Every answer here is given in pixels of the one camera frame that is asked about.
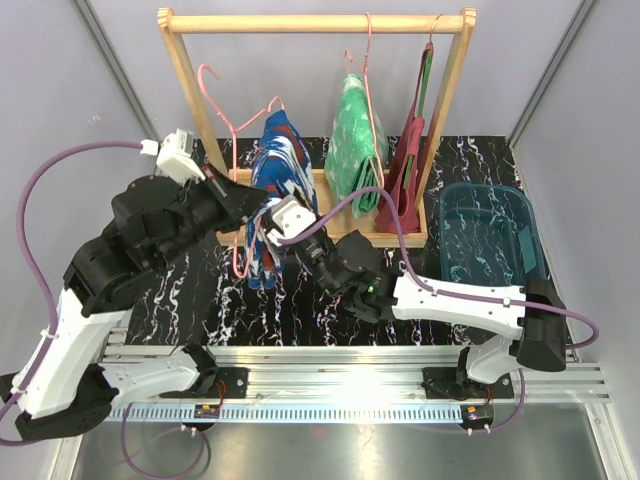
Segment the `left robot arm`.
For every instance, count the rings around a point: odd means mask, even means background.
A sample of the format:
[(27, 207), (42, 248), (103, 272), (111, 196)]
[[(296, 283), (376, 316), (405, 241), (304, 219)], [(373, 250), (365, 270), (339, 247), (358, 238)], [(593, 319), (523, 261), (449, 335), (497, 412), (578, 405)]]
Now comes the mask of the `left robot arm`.
[(148, 397), (212, 393), (218, 367), (200, 345), (129, 367), (108, 367), (94, 357), (158, 275), (209, 233), (245, 225), (268, 196), (213, 167), (185, 183), (143, 176), (116, 195), (111, 222), (65, 271), (54, 323), (37, 352), (22, 371), (1, 378), (2, 400), (21, 411), (18, 443), (82, 435), (113, 409)]

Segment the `blue patterned trousers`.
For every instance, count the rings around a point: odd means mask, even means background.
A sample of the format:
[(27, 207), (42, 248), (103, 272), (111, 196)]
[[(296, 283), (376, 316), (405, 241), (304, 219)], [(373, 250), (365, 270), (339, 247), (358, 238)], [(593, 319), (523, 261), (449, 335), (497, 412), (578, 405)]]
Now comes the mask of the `blue patterned trousers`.
[(266, 241), (266, 211), (288, 195), (294, 195), (316, 211), (318, 201), (309, 152), (283, 110), (271, 114), (253, 161), (251, 186), (265, 190), (269, 199), (246, 225), (244, 242), (247, 282), (251, 289), (271, 289), (283, 265), (278, 248)]

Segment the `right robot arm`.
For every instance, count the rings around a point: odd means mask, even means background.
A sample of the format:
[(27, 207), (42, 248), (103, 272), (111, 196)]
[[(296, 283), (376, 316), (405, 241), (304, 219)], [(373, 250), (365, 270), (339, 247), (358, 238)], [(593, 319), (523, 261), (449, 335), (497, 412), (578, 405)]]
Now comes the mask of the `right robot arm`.
[(486, 398), (513, 370), (566, 368), (566, 316), (544, 280), (491, 288), (414, 277), (384, 266), (381, 253), (357, 231), (338, 242), (318, 231), (292, 249), (318, 284), (362, 321), (431, 320), (491, 333), (484, 343), (463, 348), (455, 367), (424, 373), (430, 398)]

